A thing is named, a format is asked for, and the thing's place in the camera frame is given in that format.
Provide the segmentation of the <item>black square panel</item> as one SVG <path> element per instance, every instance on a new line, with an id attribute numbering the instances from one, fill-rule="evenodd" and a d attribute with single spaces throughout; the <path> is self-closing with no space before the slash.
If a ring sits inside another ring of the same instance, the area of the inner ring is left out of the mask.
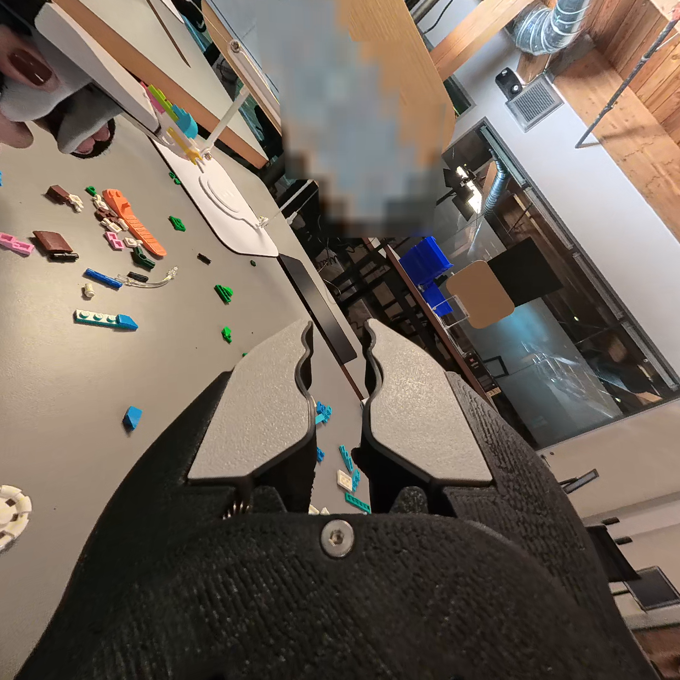
<path id="1" fill-rule="evenodd" d="M 560 278 L 531 237 L 523 239 L 487 263 L 515 307 L 563 288 Z"/>

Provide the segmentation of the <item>pile of loose lego bricks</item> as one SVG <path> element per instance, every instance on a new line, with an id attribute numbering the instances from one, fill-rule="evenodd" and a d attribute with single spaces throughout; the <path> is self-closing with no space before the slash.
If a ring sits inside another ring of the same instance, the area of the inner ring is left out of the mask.
<path id="1" fill-rule="evenodd" d="M 321 424 L 326 425 L 333 414 L 333 409 L 331 406 L 317 401 L 315 413 L 315 426 Z M 362 501 L 356 494 L 361 482 L 361 470 L 355 465 L 353 457 L 346 446 L 340 445 L 338 451 L 341 456 L 342 465 L 336 471 L 336 487 L 342 493 L 342 497 L 347 505 L 353 507 L 363 515 L 370 515 L 370 504 Z"/>

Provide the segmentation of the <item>white vent grille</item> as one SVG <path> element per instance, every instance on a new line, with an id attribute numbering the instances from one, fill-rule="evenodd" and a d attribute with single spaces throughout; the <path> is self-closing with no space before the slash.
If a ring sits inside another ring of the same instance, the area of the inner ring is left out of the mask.
<path id="1" fill-rule="evenodd" d="M 564 103 L 546 75 L 539 75 L 526 84 L 522 91 L 506 102 L 509 114 L 522 132 L 532 130 Z"/>

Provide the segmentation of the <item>dark screen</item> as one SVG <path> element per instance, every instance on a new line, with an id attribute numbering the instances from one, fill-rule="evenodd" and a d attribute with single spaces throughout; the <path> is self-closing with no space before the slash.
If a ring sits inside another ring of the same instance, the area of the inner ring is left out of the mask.
<path id="1" fill-rule="evenodd" d="M 644 612 L 679 605 L 679 591 L 659 566 L 636 572 L 636 578 L 625 581 L 625 586 Z"/>

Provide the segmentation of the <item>silver ventilation duct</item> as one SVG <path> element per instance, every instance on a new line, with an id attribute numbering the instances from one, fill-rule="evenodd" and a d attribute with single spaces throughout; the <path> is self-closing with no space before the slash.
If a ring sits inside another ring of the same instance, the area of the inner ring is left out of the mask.
<path id="1" fill-rule="evenodd" d="M 553 55 L 577 37 L 591 1 L 557 1 L 553 7 L 535 1 L 515 17 L 514 45 L 525 54 Z"/>

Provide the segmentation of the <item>tan rounded board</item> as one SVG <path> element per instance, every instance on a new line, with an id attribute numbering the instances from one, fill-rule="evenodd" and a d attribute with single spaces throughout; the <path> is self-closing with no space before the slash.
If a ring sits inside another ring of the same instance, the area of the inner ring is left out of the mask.
<path id="1" fill-rule="evenodd" d="M 515 310 L 511 297 L 486 261 L 477 260 L 447 278 L 446 290 L 474 329 L 481 330 L 509 317 Z"/>

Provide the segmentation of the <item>orange lego brick separator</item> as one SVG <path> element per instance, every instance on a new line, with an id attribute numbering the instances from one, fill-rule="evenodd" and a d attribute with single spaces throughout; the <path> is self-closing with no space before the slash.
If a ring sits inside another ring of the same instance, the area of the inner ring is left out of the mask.
<path id="1" fill-rule="evenodd" d="M 135 215 L 129 200 L 117 189 L 106 189 L 103 191 L 103 199 L 118 218 L 127 225 L 128 231 L 136 240 L 141 241 L 141 245 L 152 255 L 163 258 L 166 256 L 165 248 L 143 225 L 141 220 Z"/>

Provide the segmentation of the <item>thin wooden stick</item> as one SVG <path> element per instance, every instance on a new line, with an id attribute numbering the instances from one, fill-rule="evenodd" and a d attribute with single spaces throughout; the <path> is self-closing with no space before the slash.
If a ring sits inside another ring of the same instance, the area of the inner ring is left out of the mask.
<path id="1" fill-rule="evenodd" d="M 173 47 L 174 47 L 175 50 L 177 51 L 177 53 L 178 53 L 178 55 L 180 56 L 180 58 L 181 58 L 181 59 L 183 60 L 183 62 L 187 65 L 187 67 L 191 68 L 191 64 L 190 64 L 189 61 L 186 59 L 186 57 L 183 55 L 183 52 L 181 51 L 181 49 L 180 49 L 180 47 L 178 46 L 177 42 L 174 40 L 173 35 L 171 34 L 171 32 L 169 31 L 168 27 L 167 27 L 166 24 L 164 23 L 163 17 L 158 13 L 158 10 L 156 9 L 156 7 L 154 6 L 154 4 L 153 4 L 151 1 L 146 1 L 146 3 L 148 4 L 150 10 L 153 12 L 153 14 L 154 14 L 154 16 L 156 17 L 158 23 L 160 24 L 160 27 L 161 27 L 161 28 L 163 29 L 163 31 L 165 32 L 165 35 L 167 36 L 168 40 L 171 42 L 171 44 L 173 45 Z"/>

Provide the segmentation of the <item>small multicoloured lego assembly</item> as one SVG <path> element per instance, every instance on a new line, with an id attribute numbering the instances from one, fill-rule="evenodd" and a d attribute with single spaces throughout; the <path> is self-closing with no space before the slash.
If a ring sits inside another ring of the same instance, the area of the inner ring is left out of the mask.
<path id="1" fill-rule="evenodd" d="M 151 107 L 157 116 L 158 130 L 150 138 L 161 146 L 203 169 L 205 152 L 196 143 L 198 125 L 193 117 L 181 107 L 174 105 L 154 86 L 141 81 Z"/>

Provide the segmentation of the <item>metal bracket rod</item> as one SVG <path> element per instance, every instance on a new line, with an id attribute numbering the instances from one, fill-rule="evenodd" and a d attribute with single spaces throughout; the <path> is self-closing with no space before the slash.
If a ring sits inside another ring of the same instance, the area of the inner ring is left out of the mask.
<path id="1" fill-rule="evenodd" d="M 583 147 L 585 140 L 591 135 L 594 129 L 599 125 L 602 119 L 615 107 L 617 100 L 621 97 L 625 89 L 632 83 L 634 78 L 639 74 L 642 68 L 647 64 L 650 58 L 659 50 L 660 47 L 667 43 L 667 36 L 673 34 L 669 40 L 675 37 L 675 27 L 679 23 L 679 5 L 676 5 L 671 16 L 671 20 L 667 22 L 667 25 L 659 33 L 655 41 L 650 45 L 647 51 L 639 59 L 638 63 L 635 65 L 633 70 L 628 74 L 625 80 L 620 84 L 617 90 L 607 101 L 607 104 L 601 109 L 599 114 L 594 119 L 593 123 L 589 125 L 586 131 L 579 138 L 578 142 L 574 145 L 575 149 L 580 149 Z"/>

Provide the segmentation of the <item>clear acrylic post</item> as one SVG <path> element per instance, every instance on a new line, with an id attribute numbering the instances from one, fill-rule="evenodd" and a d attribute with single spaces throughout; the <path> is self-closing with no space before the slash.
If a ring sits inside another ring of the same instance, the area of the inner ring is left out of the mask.
<path id="1" fill-rule="evenodd" d="M 228 108 L 226 113 L 222 116 L 214 130 L 210 133 L 209 137 L 207 138 L 205 146 L 201 151 L 201 157 L 204 160 L 209 160 L 211 158 L 211 151 L 217 139 L 219 138 L 221 133 L 225 130 L 225 128 L 228 127 L 228 124 L 234 118 L 234 116 L 237 113 L 239 113 L 240 107 L 245 103 L 245 100 L 249 96 L 250 91 L 248 87 L 244 84 L 241 90 L 239 91 L 237 97 L 232 102 L 231 106 Z"/>
<path id="2" fill-rule="evenodd" d="M 280 207 L 277 208 L 277 210 L 274 212 L 274 214 L 271 217 L 260 216 L 258 218 L 257 223 L 255 225 L 253 225 L 252 228 L 257 230 L 257 231 L 265 229 L 266 226 L 269 224 L 269 222 L 273 218 L 275 218 L 279 215 L 282 215 L 284 213 L 285 209 L 287 209 L 290 205 L 292 205 L 293 202 L 295 200 L 297 200 L 298 196 L 301 196 L 307 190 L 307 188 L 310 187 L 310 186 L 312 188 L 318 189 L 318 183 L 316 181 L 313 181 L 313 180 L 306 181 L 297 191 L 295 191 L 288 199 L 286 199 Z"/>

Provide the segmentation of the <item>glass partition window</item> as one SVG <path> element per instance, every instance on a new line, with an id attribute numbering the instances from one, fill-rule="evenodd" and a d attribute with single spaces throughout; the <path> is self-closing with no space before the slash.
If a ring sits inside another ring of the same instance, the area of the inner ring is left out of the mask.
<path id="1" fill-rule="evenodd" d="M 512 176 L 490 217 L 481 214 L 489 151 Z M 449 334 L 473 353 L 500 392 L 499 410 L 536 449 L 679 399 L 679 372 L 566 228 L 487 117 L 453 142 L 444 168 L 472 193 L 446 189 L 435 237 L 452 263 L 446 277 L 533 238 L 563 288 L 516 307 L 477 330 L 461 321 Z"/>

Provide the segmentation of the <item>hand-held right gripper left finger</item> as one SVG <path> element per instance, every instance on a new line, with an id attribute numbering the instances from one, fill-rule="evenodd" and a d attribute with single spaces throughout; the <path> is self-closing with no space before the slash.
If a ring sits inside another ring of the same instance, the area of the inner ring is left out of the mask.
<path id="1" fill-rule="evenodd" d="M 235 365 L 189 480 L 243 481 L 314 441 L 312 355 L 313 322 L 298 319 Z"/>

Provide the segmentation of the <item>grey table with wooden edge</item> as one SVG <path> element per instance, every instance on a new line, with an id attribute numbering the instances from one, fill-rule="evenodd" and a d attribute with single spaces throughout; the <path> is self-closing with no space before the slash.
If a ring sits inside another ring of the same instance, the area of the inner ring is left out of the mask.
<path id="1" fill-rule="evenodd" d="M 56 1 L 129 73 L 157 87 L 207 133 L 233 100 L 187 26 L 163 1 L 152 1 L 191 68 L 168 40 L 146 1 Z"/>

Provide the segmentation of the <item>wooden board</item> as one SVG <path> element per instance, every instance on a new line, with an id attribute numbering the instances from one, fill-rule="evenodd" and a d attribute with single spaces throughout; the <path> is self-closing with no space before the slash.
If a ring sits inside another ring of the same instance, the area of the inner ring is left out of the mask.
<path id="1" fill-rule="evenodd" d="M 415 166 L 437 165 L 455 127 L 455 111 L 404 1 L 335 1 L 339 24 L 359 63 L 377 70 L 378 95 L 396 120 L 397 139 Z"/>

